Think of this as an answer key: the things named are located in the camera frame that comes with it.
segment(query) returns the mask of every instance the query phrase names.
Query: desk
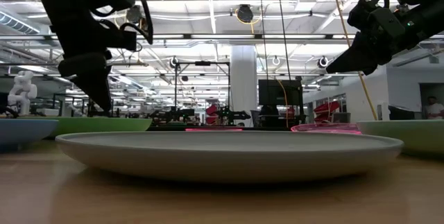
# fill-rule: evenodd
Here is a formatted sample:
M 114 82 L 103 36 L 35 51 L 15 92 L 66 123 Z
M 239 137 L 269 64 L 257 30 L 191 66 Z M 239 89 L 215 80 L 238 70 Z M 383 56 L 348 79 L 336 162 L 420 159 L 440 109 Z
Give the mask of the desk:
M 444 163 L 311 182 L 218 187 L 88 169 L 54 149 L 0 155 L 1 224 L 438 224 Z

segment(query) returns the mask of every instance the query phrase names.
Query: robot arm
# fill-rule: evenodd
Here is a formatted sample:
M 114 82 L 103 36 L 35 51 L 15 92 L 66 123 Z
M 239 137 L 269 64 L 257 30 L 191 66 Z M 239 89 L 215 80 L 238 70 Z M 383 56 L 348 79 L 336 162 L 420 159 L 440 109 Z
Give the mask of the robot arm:
M 111 67 L 112 48 L 136 49 L 137 34 L 126 31 L 134 28 L 141 33 L 149 44 L 153 43 L 153 25 L 146 0 L 141 0 L 145 18 L 139 19 L 139 26 L 125 23 L 120 28 L 108 20 L 96 21 L 92 13 L 105 17 L 112 13 L 131 8 L 135 0 L 42 0 L 51 20 L 51 30 L 57 34 L 63 48 L 64 60 L 59 64 L 59 72 L 68 77 L 105 111 L 111 108 L 108 87 L 108 74 Z M 97 9 L 110 6 L 109 13 Z
M 371 74 L 393 55 L 412 49 L 421 41 L 444 31 L 444 0 L 398 0 L 404 5 L 391 12 L 389 1 L 360 0 L 348 23 L 360 30 L 353 45 L 327 67 L 328 73 L 363 71 Z M 418 5 L 409 10 L 406 5 Z

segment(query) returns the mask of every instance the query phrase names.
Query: yellow cable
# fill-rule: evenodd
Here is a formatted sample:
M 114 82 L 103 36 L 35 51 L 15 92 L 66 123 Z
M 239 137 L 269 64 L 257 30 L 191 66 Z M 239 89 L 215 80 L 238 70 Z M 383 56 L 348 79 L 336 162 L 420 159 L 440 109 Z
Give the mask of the yellow cable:
M 336 6 L 337 6 L 337 8 L 338 8 L 339 17 L 341 18 L 342 29 L 344 30 L 345 38 L 347 39 L 348 48 L 350 48 L 352 45 L 351 45 L 351 43 L 350 43 L 350 39 L 348 38 L 348 32 L 347 32 L 347 29 L 345 28 L 344 18 L 343 18 L 343 15 L 342 15 L 341 7 L 340 7 L 340 5 L 339 5 L 339 0 L 336 0 Z M 371 109 L 371 111 L 372 111 L 373 118 L 375 119 L 375 121 L 377 121 L 376 111 L 375 111 L 375 108 L 373 107 L 372 101 L 371 101 L 371 99 L 370 99 L 370 95 L 368 94 L 368 90 L 367 90 L 366 82 L 365 82 L 364 79 L 362 78 L 361 72 L 358 71 L 358 75 L 359 75 L 359 79 L 361 80 L 362 88 L 364 89 L 364 94 L 366 95 L 366 98 L 367 98 L 368 104 L 370 105 L 370 109 Z
M 276 79 L 276 81 L 280 84 L 280 86 L 282 87 L 282 89 L 284 90 L 284 99 L 285 99 L 285 108 L 287 108 L 287 110 L 286 110 L 286 113 L 287 113 L 287 117 L 286 117 L 286 119 L 287 119 L 287 128 L 289 127 L 289 109 L 288 109 L 288 106 L 289 106 L 289 103 L 287 102 L 287 93 L 285 92 L 285 87 L 284 87 L 284 85 L 282 85 L 282 83 L 278 80 L 278 79 Z
M 244 22 L 244 21 L 241 21 L 241 19 L 237 16 L 237 11 L 239 11 L 239 9 L 236 9 L 235 12 L 234 12 L 235 15 L 236 15 L 236 19 L 237 19 L 239 22 L 241 22 L 242 24 L 249 24 L 249 25 L 251 25 L 251 33 L 252 33 L 252 34 L 255 34 L 255 29 L 253 28 L 253 25 L 256 24 L 257 22 L 259 22 L 259 20 L 262 19 L 262 15 L 260 15 L 260 16 L 259 16 L 259 19 L 257 19 L 256 21 L 254 21 L 254 22 L 250 22 L 250 23 L 246 23 L 246 22 Z

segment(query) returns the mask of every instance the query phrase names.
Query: person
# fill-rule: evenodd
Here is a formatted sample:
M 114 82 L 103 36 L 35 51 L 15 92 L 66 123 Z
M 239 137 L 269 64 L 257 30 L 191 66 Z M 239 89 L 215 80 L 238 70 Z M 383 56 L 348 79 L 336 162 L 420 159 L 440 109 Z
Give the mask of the person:
M 437 102 L 435 96 L 429 96 L 427 100 L 429 103 L 429 105 L 425 107 L 427 119 L 442 119 L 444 117 L 444 106 Z

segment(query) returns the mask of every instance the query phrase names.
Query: white robot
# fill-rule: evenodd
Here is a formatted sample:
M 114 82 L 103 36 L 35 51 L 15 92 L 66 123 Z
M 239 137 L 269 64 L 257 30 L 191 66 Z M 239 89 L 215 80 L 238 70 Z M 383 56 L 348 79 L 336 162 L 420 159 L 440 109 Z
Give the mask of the white robot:
M 29 114 L 29 99 L 37 97 L 37 86 L 31 83 L 34 73 L 32 71 L 20 71 L 19 75 L 14 78 L 14 87 L 8 95 L 8 104 L 13 110 L 17 111 L 17 103 L 20 103 L 20 114 Z

